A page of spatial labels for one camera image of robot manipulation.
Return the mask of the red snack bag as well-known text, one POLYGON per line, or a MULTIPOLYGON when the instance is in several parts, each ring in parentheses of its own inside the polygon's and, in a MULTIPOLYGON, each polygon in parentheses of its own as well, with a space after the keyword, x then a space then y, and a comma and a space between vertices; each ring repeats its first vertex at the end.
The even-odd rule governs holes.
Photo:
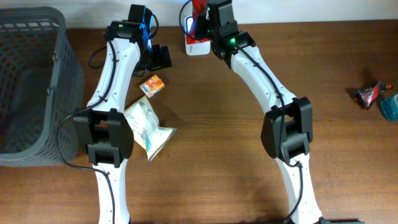
POLYGON ((192 31, 189 32, 189 34, 192 35, 192 37, 194 37, 194 26, 195 26, 195 22, 197 19, 198 15, 207 15, 208 12, 208 7, 207 7, 207 0, 193 0, 192 1, 192 17, 193 17, 193 25, 192 25, 192 31))

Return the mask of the small orange box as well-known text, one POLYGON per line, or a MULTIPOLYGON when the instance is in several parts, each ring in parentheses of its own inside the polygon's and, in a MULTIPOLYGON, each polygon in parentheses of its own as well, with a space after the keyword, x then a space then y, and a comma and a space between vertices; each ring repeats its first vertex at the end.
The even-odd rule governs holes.
POLYGON ((165 88, 165 83, 155 74, 139 85, 139 88, 146 97, 151 98, 165 88))

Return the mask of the cream chips bag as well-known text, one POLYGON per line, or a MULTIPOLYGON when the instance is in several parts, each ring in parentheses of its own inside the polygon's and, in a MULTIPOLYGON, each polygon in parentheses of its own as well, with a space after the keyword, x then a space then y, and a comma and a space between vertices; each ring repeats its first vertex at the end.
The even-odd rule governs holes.
POLYGON ((146 150, 148 162, 153 160, 177 130, 160 126, 159 118, 146 96, 126 109, 124 116, 134 133, 135 142, 146 150))

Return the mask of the black orange snack packet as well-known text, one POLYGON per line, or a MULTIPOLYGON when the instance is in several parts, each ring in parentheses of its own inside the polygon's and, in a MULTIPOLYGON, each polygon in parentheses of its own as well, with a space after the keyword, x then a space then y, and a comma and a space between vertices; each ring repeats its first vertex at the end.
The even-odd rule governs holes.
POLYGON ((354 93, 363 108, 368 110, 382 92, 390 89, 393 89, 392 85, 378 81, 375 85, 363 90, 355 90, 354 93))

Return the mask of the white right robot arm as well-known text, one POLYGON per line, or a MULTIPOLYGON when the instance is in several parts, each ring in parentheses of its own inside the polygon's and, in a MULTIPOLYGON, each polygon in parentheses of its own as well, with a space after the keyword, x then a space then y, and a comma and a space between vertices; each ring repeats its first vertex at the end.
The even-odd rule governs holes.
POLYGON ((194 34, 211 40, 213 53, 243 79, 262 108, 261 142, 279 166, 289 201, 284 223, 320 222, 322 212, 309 171, 310 100, 296 97, 273 74, 254 39, 239 30, 231 1, 207 1, 197 16, 194 34))

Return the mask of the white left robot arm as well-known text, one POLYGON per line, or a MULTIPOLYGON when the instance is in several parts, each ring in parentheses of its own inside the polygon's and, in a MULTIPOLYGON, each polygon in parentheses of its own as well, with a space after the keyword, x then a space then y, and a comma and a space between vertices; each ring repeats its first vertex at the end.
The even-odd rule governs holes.
POLYGON ((155 15, 133 4, 126 20, 113 21, 104 33, 106 60, 95 93, 73 123, 91 170, 96 174, 100 223, 129 223, 126 166, 134 134, 124 116, 133 73, 172 66, 169 49, 152 44, 155 15))

